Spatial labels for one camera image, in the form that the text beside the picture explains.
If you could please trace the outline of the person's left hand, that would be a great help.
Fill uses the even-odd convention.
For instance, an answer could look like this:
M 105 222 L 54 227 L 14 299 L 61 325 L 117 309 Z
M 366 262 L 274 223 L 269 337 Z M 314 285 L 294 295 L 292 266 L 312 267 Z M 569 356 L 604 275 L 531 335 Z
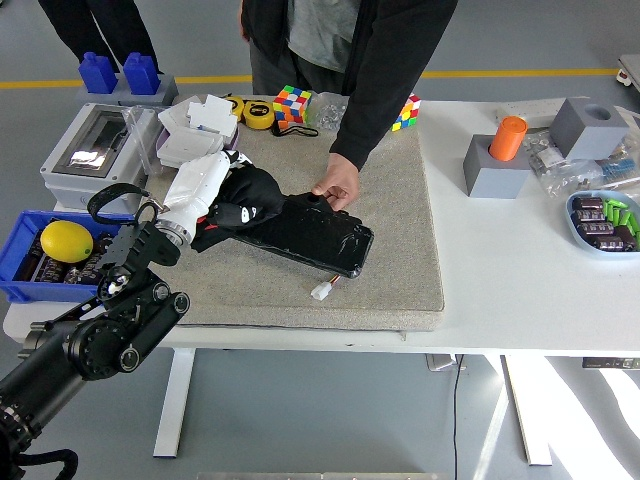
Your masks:
M 325 175 L 311 193 L 324 197 L 334 211 L 344 210 L 360 197 L 359 170 L 346 157 L 330 153 Z

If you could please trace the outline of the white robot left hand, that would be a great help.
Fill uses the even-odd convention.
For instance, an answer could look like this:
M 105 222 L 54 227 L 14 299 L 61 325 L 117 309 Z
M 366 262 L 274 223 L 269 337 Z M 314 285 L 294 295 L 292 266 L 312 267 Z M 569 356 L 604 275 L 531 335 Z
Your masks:
M 239 151 L 220 150 L 183 163 L 163 201 L 158 228 L 173 232 L 185 244 L 196 235 L 197 220 L 209 212 L 231 169 L 253 162 Z

